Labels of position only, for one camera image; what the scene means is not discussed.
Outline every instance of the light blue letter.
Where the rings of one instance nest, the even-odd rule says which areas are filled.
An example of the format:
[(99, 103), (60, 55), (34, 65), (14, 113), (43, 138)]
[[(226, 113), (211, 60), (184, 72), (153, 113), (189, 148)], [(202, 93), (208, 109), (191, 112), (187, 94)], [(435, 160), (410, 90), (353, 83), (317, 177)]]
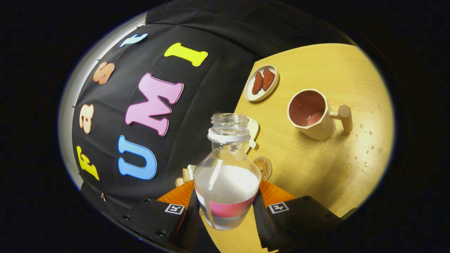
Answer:
[(121, 154), (128, 151), (130, 153), (140, 155), (145, 159), (145, 167), (141, 168), (126, 163), (125, 160), (120, 157), (118, 166), (122, 175), (130, 175), (144, 180), (152, 179), (155, 176), (156, 158), (148, 148), (127, 141), (125, 136), (119, 137), (118, 147)]
[(143, 40), (145, 37), (147, 37), (147, 35), (148, 35), (148, 33), (144, 33), (143, 35), (136, 37), (138, 35), (134, 34), (130, 38), (126, 38), (119, 47), (123, 47), (126, 44), (134, 44), (136, 42), (139, 42), (139, 41)]

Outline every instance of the white bottle cap ring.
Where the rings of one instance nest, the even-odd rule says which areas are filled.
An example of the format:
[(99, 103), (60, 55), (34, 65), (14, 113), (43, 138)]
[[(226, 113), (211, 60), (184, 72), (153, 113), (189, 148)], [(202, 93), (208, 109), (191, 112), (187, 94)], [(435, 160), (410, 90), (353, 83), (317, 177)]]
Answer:
[(208, 138), (219, 143), (227, 142), (246, 142), (250, 140), (250, 131), (247, 129), (245, 134), (229, 136), (213, 133), (211, 128), (208, 130)]

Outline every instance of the mug handle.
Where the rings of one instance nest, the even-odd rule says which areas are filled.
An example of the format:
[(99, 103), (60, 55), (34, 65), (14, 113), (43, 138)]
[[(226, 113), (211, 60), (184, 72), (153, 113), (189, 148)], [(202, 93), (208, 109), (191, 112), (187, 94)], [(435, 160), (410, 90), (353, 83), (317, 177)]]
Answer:
[(330, 112), (330, 117), (341, 120), (342, 126), (344, 127), (344, 131), (346, 133), (350, 133), (353, 130), (351, 109), (347, 105), (341, 105), (337, 112)]

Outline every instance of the pink letter m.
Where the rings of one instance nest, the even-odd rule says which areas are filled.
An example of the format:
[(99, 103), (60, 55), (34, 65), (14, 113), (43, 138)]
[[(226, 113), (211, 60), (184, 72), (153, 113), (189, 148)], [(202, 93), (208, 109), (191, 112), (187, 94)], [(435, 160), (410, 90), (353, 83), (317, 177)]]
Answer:
[(159, 136), (164, 136), (169, 127), (169, 120), (157, 120), (151, 116), (170, 114), (172, 109), (160, 97), (166, 98), (170, 104), (175, 104), (183, 92), (183, 87), (180, 82), (173, 84), (158, 80), (150, 73), (145, 74), (139, 81), (138, 88), (148, 101), (130, 105), (125, 114), (125, 123), (130, 125), (136, 122), (153, 128), (158, 131)]

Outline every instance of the cork coaster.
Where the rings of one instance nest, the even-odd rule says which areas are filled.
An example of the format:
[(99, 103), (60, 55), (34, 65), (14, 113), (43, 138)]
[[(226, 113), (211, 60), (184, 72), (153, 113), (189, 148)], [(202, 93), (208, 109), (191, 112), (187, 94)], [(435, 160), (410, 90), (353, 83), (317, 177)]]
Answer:
[(255, 165), (258, 167), (259, 171), (261, 171), (261, 178), (264, 180), (268, 180), (272, 175), (272, 163), (267, 157), (260, 156), (253, 160)]

